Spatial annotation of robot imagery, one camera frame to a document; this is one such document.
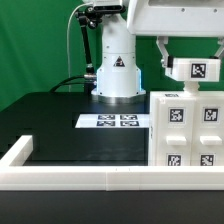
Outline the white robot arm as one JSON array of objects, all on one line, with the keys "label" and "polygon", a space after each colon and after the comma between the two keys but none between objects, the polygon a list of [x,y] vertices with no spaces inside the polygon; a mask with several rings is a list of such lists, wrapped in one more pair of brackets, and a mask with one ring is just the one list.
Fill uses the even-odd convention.
[{"label": "white robot arm", "polygon": [[[92,96],[123,103],[145,95],[136,66],[136,38],[155,36],[165,75],[191,91],[200,82],[217,82],[224,58],[224,0],[82,0],[90,17],[102,17],[102,64]],[[177,58],[165,45],[170,37],[217,37],[213,58]]]}]

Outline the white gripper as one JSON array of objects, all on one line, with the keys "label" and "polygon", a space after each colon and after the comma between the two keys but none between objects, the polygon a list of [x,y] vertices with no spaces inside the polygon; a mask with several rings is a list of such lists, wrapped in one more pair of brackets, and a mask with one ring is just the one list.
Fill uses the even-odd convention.
[{"label": "white gripper", "polygon": [[130,0],[127,28],[132,34],[158,36],[165,75],[172,77],[168,37],[221,37],[215,57],[224,57],[224,0]]}]

